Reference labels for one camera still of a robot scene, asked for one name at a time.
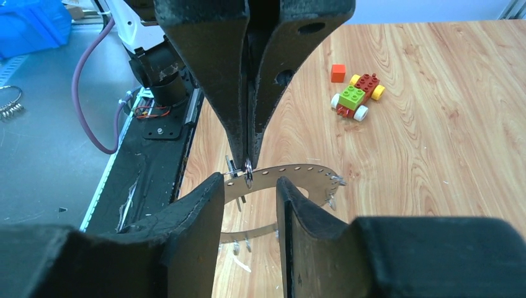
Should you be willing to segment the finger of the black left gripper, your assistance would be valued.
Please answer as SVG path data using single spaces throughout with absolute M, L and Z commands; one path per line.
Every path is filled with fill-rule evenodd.
M 223 125 L 234 163 L 244 168 L 247 90 L 242 60 L 247 1 L 155 1 L 155 16 Z
M 249 33 L 251 66 L 247 160 L 256 168 L 264 132 L 293 76 L 355 11 L 355 1 L 258 1 L 266 28 Z

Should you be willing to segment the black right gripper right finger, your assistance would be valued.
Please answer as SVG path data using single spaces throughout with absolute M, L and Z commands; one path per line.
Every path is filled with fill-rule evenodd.
M 276 207 L 285 297 L 524 297 L 525 240 L 493 217 L 360 216 L 298 189 Z

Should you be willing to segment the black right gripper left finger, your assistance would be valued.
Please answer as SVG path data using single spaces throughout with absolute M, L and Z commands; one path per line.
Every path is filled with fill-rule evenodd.
M 210 297 L 225 204 L 213 173 L 118 233 L 1 226 L 2 297 Z

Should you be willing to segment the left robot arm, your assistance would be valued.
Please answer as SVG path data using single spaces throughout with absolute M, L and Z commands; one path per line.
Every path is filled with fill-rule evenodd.
M 107 1 L 136 79 L 172 105 L 183 70 L 225 129 L 234 164 L 257 167 L 265 130 L 316 47 L 354 1 Z

